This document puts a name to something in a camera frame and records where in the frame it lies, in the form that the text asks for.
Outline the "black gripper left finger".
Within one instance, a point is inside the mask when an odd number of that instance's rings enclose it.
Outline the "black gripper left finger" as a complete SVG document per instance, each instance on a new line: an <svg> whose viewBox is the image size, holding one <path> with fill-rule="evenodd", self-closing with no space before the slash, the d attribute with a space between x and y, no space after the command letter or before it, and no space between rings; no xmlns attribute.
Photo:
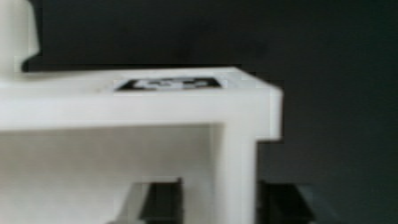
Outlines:
<svg viewBox="0 0 398 224"><path fill-rule="evenodd" d="M126 204L128 224L183 224L183 180L137 183Z"/></svg>

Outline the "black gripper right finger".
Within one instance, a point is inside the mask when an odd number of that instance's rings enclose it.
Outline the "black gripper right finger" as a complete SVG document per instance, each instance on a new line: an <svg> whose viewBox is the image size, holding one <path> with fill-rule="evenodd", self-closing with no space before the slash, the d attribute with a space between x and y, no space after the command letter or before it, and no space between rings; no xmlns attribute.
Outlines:
<svg viewBox="0 0 398 224"><path fill-rule="evenodd" d="M317 215L293 184L258 182L256 224L313 224Z"/></svg>

